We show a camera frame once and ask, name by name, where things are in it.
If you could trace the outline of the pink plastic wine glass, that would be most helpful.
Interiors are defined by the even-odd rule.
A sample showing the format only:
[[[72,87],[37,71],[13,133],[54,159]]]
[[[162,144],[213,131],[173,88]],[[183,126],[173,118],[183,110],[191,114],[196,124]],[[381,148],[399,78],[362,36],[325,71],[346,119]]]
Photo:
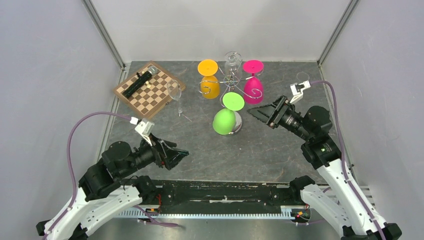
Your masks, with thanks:
[[[246,61],[242,68],[246,73],[250,74],[250,78],[246,81],[243,89],[245,102],[249,105],[261,103],[264,98],[264,88],[257,75],[264,70],[264,64],[259,60],[253,59]]]

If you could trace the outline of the black flashlight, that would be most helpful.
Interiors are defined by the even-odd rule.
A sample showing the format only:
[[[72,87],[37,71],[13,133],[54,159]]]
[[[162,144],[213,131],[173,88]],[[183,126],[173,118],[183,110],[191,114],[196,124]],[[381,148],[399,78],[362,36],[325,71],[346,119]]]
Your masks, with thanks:
[[[144,73],[136,73],[137,79],[133,82],[126,90],[122,92],[122,95],[129,99],[138,89],[146,84],[154,75],[158,73],[158,68],[150,66]]]

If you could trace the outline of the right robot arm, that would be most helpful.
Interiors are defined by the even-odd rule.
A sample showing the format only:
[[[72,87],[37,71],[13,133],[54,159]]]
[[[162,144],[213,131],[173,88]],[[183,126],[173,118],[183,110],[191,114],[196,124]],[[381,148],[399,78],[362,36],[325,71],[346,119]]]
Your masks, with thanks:
[[[304,140],[304,158],[326,181],[338,202],[329,198],[307,175],[289,183],[289,199],[315,209],[338,233],[342,240],[397,240],[402,235],[396,223],[388,223],[372,206],[352,178],[342,152],[329,136],[333,124],[330,112],[314,105],[305,115],[284,95],[273,103],[253,107],[247,112],[275,129],[279,126]]]

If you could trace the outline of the orange plastic wine glass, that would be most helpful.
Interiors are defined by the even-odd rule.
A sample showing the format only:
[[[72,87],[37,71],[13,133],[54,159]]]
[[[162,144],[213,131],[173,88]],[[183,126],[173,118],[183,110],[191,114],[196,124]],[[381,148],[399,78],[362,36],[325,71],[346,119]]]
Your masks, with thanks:
[[[199,83],[199,92],[205,99],[215,99],[220,94],[220,84],[215,77],[218,69],[217,62],[212,59],[202,60],[197,66],[197,70],[202,76]]]

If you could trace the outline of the chrome wire wine glass rack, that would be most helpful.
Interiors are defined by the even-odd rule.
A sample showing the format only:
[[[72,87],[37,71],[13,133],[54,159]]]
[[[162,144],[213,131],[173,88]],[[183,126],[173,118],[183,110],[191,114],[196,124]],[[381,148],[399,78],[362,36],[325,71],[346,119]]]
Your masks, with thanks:
[[[220,93],[218,97],[219,97],[219,103],[221,104],[222,108],[224,108],[224,105],[222,103],[222,98],[225,93],[234,92],[234,93],[240,94],[244,99],[244,87],[245,87],[246,81],[251,78],[250,74],[246,73],[243,70],[244,63],[245,62],[242,60],[241,66],[240,66],[240,70],[242,72],[241,80],[233,80],[233,79],[227,78],[225,76],[225,68],[224,67],[220,68],[218,65],[218,71],[215,74],[215,77],[217,78],[218,83],[220,85]]]

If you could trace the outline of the clear tumbler wine glass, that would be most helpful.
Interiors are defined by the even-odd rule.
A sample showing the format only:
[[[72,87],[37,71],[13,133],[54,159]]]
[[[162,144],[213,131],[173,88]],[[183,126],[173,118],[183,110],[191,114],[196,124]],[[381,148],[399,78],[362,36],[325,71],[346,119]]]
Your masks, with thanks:
[[[239,81],[242,78],[240,70],[242,64],[242,56],[235,51],[229,51],[225,55],[224,73],[228,79]]]

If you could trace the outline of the clear round wine glass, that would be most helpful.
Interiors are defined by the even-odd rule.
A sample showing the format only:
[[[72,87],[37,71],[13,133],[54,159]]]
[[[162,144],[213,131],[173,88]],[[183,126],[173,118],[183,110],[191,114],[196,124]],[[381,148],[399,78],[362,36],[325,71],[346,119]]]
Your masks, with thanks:
[[[176,79],[171,79],[167,83],[166,87],[168,95],[171,97],[172,100],[176,102],[177,115],[179,117],[183,116],[189,122],[193,122],[185,114],[185,110],[187,109],[189,100],[187,98],[187,94],[183,91],[182,85]]]

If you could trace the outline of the wooden chessboard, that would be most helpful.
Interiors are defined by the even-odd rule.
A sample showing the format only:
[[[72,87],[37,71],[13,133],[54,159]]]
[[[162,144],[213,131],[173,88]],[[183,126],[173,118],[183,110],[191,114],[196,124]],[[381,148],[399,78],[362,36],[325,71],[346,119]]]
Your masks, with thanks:
[[[144,84],[140,89],[135,91],[130,97],[124,96],[124,91],[127,90],[133,83],[141,77],[142,73],[148,68],[156,67],[157,74],[154,75],[148,84]],[[154,61],[147,62],[139,68],[135,73],[131,74],[127,79],[118,84],[114,89],[114,94],[125,105],[127,105],[139,118],[152,118],[165,105],[171,102],[172,98],[168,93],[168,82],[175,80],[182,91],[186,89],[185,83],[178,79],[175,75],[160,66]]]

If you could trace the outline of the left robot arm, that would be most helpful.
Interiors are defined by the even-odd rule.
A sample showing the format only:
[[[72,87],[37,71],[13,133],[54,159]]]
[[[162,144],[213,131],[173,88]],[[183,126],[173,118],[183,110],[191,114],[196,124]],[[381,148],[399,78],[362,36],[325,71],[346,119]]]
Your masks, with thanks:
[[[112,143],[100,160],[90,166],[61,211],[52,219],[36,225],[44,240],[85,240],[101,225],[123,210],[140,203],[151,204],[160,199],[158,189],[146,175],[132,175],[155,164],[171,170],[189,155],[174,142],[153,137],[139,147],[124,141]]]

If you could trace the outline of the clear ribbed flute glass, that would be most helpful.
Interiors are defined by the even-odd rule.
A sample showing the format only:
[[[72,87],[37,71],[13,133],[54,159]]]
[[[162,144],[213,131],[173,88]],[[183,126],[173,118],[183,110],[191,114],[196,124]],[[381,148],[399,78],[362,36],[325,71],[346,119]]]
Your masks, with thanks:
[[[302,83],[304,81],[310,81],[310,76],[307,73],[303,72],[303,71],[302,72],[298,72],[296,74],[296,80],[297,81],[295,83],[300,84],[300,83]]]

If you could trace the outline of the green plastic wine glass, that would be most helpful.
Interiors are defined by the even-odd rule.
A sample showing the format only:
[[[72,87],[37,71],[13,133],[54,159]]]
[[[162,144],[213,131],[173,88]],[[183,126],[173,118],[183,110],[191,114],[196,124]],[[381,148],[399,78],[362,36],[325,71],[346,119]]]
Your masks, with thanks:
[[[223,108],[213,119],[213,130],[222,136],[236,134],[242,128],[242,118],[238,111],[245,106],[243,97],[236,92],[227,92],[222,97]]]

